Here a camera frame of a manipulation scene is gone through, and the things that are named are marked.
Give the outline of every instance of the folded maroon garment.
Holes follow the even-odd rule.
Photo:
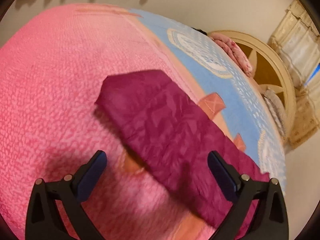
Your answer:
[[[210,151],[218,151],[240,174],[269,180],[268,174],[261,174],[254,161],[160,70],[108,76],[97,104],[154,178],[215,228],[232,204],[208,168]],[[253,203],[238,237],[246,233],[255,208]]]

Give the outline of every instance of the beige wall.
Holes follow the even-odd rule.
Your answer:
[[[206,31],[233,29],[267,41],[292,0],[16,0],[0,22],[0,46],[41,11],[75,2],[139,8]]]
[[[287,191],[285,202],[290,239],[306,225],[320,199],[320,131],[286,155]]]

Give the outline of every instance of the magenta cloth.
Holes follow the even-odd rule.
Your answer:
[[[254,68],[247,56],[232,39],[221,33],[210,33],[209,37],[228,54],[248,77],[254,76]]]
[[[154,178],[215,228],[231,203],[208,168],[210,151],[217,150],[240,174],[269,180],[161,70],[108,76],[96,103]],[[255,208],[253,203],[238,237],[246,233]]]

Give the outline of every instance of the purple fabric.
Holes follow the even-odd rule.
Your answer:
[[[160,70],[108,76],[96,103],[154,178],[215,228],[232,204],[208,168],[210,151],[217,150],[240,174],[269,180],[269,175],[261,174],[254,161]],[[256,204],[251,205],[238,237],[246,233]]]

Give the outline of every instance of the sheer curtain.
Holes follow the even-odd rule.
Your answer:
[[[319,129],[320,35],[310,16],[294,0],[269,40],[289,70],[297,96],[297,110],[289,142],[296,148]]]

